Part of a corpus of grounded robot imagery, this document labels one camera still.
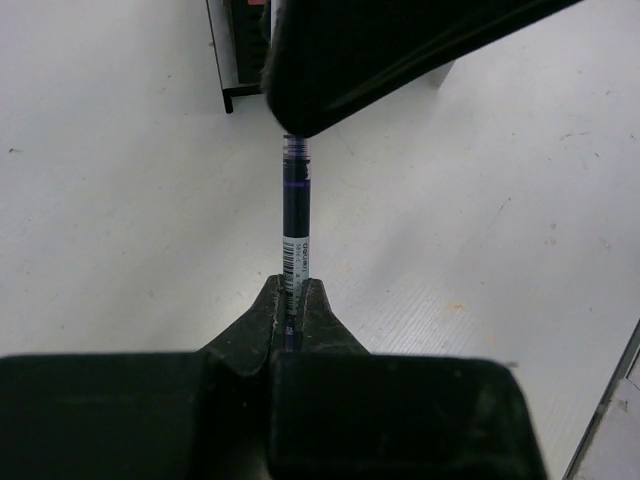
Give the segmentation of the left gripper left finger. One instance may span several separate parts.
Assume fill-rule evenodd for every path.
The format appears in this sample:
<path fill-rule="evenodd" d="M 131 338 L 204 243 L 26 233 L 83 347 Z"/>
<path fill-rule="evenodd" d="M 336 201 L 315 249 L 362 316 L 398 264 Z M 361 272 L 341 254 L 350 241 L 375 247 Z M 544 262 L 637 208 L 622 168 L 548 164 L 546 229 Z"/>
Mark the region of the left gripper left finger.
<path fill-rule="evenodd" d="M 5 479 L 265 479 L 267 364 L 284 281 L 194 351 L 1 361 Z"/>

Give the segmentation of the purple barcode pen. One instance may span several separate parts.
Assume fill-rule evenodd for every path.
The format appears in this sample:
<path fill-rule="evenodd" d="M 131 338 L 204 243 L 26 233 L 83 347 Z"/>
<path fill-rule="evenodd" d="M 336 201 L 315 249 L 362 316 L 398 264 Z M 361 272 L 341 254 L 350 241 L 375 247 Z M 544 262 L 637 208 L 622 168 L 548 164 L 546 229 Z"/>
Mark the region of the purple barcode pen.
<path fill-rule="evenodd" d="M 282 264 L 285 280 L 285 348 L 296 348 L 296 315 L 309 278 L 311 172 L 308 143 L 285 134 L 283 146 Z"/>

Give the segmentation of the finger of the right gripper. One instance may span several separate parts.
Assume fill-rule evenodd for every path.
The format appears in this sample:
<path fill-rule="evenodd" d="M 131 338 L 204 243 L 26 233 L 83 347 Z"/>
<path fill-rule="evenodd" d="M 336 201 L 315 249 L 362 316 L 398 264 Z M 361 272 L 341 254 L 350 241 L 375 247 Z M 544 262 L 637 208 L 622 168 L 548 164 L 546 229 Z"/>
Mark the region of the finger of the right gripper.
<path fill-rule="evenodd" d="M 570 5 L 282 1 L 262 88 L 281 127 L 311 138 L 418 77 Z"/>

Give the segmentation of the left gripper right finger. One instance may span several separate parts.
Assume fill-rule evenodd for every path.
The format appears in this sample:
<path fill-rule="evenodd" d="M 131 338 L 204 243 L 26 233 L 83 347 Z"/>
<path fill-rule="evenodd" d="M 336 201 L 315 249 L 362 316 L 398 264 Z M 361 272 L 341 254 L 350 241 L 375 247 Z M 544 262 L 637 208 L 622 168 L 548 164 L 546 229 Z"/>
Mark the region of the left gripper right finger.
<path fill-rule="evenodd" d="M 369 353 L 317 279 L 303 287 L 298 321 L 298 350 L 271 361 L 273 478 L 546 477 L 527 402 L 506 366 Z"/>

